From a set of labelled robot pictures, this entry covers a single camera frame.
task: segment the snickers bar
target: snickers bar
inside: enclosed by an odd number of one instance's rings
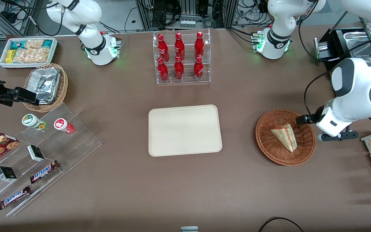
[[[28,185],[25,186],[25,188],[23,190],[17,192],[16,194],[12,195],[11,197],[5,199],[5,201],[0,201],[0,210],[2,210],[3,208],[5,208],[9,204],[11,204],[12,202],[20,199],[21,197],[23,197],[25,195],[31,195],[31,189]]]
[[[43,170],[37,172],[35,175],[31,176],[30,177],[30,180],[31,180],[31,184],[37,182],[39,179],[43,178],[45,175],[47,175],[48,173],[50,173],[52,170],[56,169],[57,167],[59,167],[59,163],[57,160],[55,160],[54,162],[50,163],[50,165],[48,165],[47,167],[45,167]]]

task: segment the red cap bottle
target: red cap bottle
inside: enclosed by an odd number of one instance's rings
[[[174,64],[174,69],[176,70],[177,80],[182,80],[184,78],[184,65],[181,62],[180,56],[176,56],[176,63]]]
[[[197,32],[197,39],[195,40],[194,44],[194,57],[203,57],[204,55],[204,40],[203,40],[203,33],[201,31]]]
[[[195,64],[194,64],[194,79],[196,81],[201,81],[203,78],[203,64],[201,63],[201,57],[197,57],[195,59]]]
[[[160,54],[160,57],[162,57],[165,62],[168,62],[170,60],[170,56],[168,54],[167,43],[164,41],[164,36],[162,34],[158,34],[157,38],[158,38],[158,52]]]
[[[174,48],[176,49],[176,56],[179,56],[181,60],[186,58],[186,51],[184,49],[184,41],[181,38],[181,33],[176,33],[176,43],[174,44]]]
[[[158,73],[159,73],[159,76],[160,76],[160,79],[162,82],[167,82],[168,81],[168,69],[167,69],[167,66],[164,64],[164,60],[159,57],[157,59],[158,61],[158,66],[157,66],[157,69],[158,69]]]

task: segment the beige tray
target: beige tray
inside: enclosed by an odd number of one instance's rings
[[[148,114],[148,152],[153,157],[219,152],[214,105],[153,109]]]

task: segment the clear acrylic shelf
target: clear acrylic shelf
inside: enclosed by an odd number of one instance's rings
[[[27,128],[17,135],[20,146],[14,152],[6,154],[6,157],[0,161],[0,166],[12,167],[18,179],[11,183],[2,182],[0,179],[0,201],[21,191],[27,185],[31,188],[31,195],[20,198],[19,201],[15,201],[1,210],[6,216],[16,215],[101,145],[101,142],[84,126],[77,115],[73,109],[63,103],[41,118],[47,123],[43,131]],[[66,134],[55,129],[53,123],[58,118],[64,118],[73,124],[75,127],[74,132]],[[44,161],[36,162],[31,159],[26,148],[30,144],[40,147],[45,156]],[[44,178],[31,184],[29,177],[48,166],[54,160],[57,160],[61,166],[54,169]]]
[[[203,33],[203,40],[204,40],[204,55],[202,57],[202,63],[204,65],[203,69],[203,78],[201,81],[196,81],[194,79],[194,64],[195,64],[195,57],[194,57],[194,43],[197,38],[197,32],[201,31]],[[211,81],[211,48],[210,48],[210,30],[184,30],[181,31],[181,37],[184,41],[185,47],[185,60],[183,60],[184,64],[184,78],[183,80],[177,80],[175,77],[175,70],[174,70],[174,58],[176,57],[176,53],[174,50],[174,44],[176,42],[176,34],[177,31],[159,31],[153,33],[153,51],[154,51],[154,65],[156,67],[156,81],[157,84],[182,84],[182,83],[202,83],[202,82],[210,82]],[[164,40],[168,45],[168,54],[170,56],[170,60],[165,62],[168,68],[168,81],[162,82],[159,74],[158,74],[158,62],[157,59],[159,58],[158,53],[158,39],[157,35],[163,34]]]

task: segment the aluminum foil container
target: aluminum foil container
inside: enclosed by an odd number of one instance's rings
[[[56,68],[36,69],[31,73],[27,90],[37,94],[40,104],[55,102],[61,71]]]

